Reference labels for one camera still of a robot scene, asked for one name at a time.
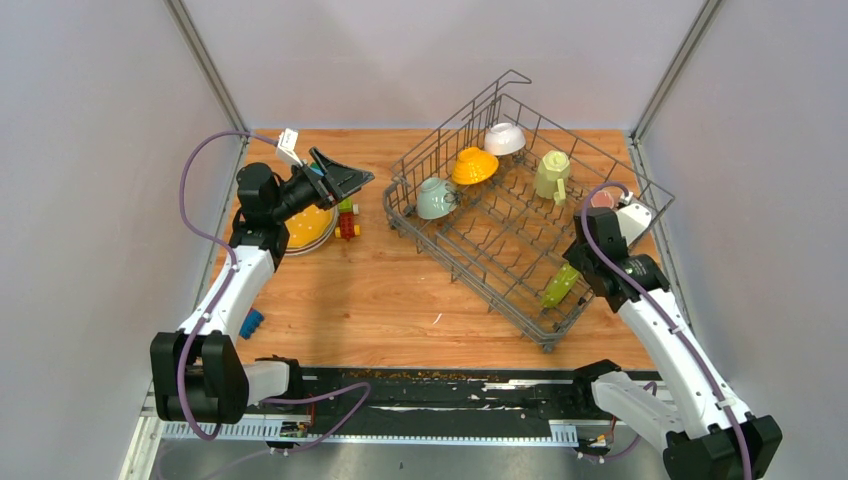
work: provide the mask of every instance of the gray wire dish rack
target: gray wire dish rack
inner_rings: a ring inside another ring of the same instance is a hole
[[[632,185],[637,198],[653,213],[653,225],[674,197],[630,165],[548,120],[521,103],[505,87],[530,84],[509,70],[433,130],[392,166],[393,183],[383,206],[389,226],[415,242],[497,310],[523,335],[553,350],[594,295],[580,278],[555,308],[542,308],[548,282],[564,264],[562,254],[575,238],[573,215],[589,191],[610,180]],[[482,148],[486,130],[497,123],[520,126],[525,147],[499,157],[490,179],[460,186],[460,205],[437,220],[415,213],[421,183],[429,177],[449,179],[460,151]],[[541,158],[560,150],[571,160],[568,198],[563,206],[537,197],[533,180]]]

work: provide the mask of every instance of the blue toy block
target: blue toy block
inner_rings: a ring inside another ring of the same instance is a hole
[[[262,320],[265,320],[265,317],[259,313],[259,310],[251,308],[250,312],[247,313],[247,317],[244,319],[244,323],[241,325],[239,336],[245,340],[249,339],[250,336],[253,335],[253,332],[259,328],[259,324],[262,323]]]

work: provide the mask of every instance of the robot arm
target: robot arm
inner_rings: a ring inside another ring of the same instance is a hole
[[[163,420],[186,420],[177,383],[179,359],[190,337],[187,332],[196,326],[199,331],[183,370],[185,398],[195,421],[233,424],[262,399],[287,393],[299,398],[297,361],[272,358],[242,365],[235,351],[239,328],[285,254],[285,221],[311,205],[332,208],[374,175],[338,164],[315,148],[309,151],[314,167],[295,162],[288,134],[280,136],[277,149],[288,153],[283,159],[291,165],[289,180],[264,163],[247,165],[236,176],[241,207],[229,240],[236,264],[228,256],[209,293],[178,331],[160,332],[150,345],[156,410]]]
[[[643,217],[634,215],[636,209],[641,209],[647,218],[638,221]],[[670,329],[638,291],[601,261],[578,227],[577,240],[564,257],[645,346],[676,409],[644,391],[608,360],[578,372],[580,381],[588,387],[584,391],[591,392],[590,403],[627,423],[662,452],[672,480],[742,478],[740,448],[729,416],[732,415],[744,433],[752,476],[761,478],[782,439],[780,428],[771,416],[755,417],[718,373],[682,320],[669,282],[656,262],[647,255],[629,255],[628,245],[647,228],[650,212],[634,202],[618,211],[590,208],[587,220],[588,233],[602,253],[648,291],[665,312],[680,320]],[[575,216],[575,223],[580,225],[580,215]],[[699,358],[690,353],[690,347]],[[719,386],[721,400],[702,373],[704,370],[711,372]]]

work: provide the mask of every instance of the gray wall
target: gray wall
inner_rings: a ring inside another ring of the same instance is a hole
[[[210,252],[177,186],[226,122],[161,1],[0,6],[0,478],[115,478],[147,349],[191,308]],[[217,224],[237,145],[197,162]]]
[[[844,478],[845,2],[728,0],[650,131],[698,338],[785,441],[767,478]]]
[[[551,119],[628,128],[702,1],[186,4],[252,125],[432,128],[514,68]]]

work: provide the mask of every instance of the wooden table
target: wooden table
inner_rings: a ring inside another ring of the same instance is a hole
[[[259,133],[275,138],[279,131]],[[417,254],[410,240],[389,229],[382,206],[389,167],[427,133],[300,132],[301,157],[317,146],[377,178],[354,197],[361,237],[349,242],[333,238],[316,252],[283,259],[254,304],[265,321],[250,340],[237,344],[242,361],[275,354],[323,366],[573,369],[610,358],[624,368],[652,369],[638,339],[603,301],[592,302],[553,353],[543,353],[497,311],[487,313],[486,302],[468,287],[451,283],[448,272],[428,255]],[[620,132],[580,133],[629,162]],[[247,163],[252,162],[268,163],[287,177],[269,145],[252,141]]]

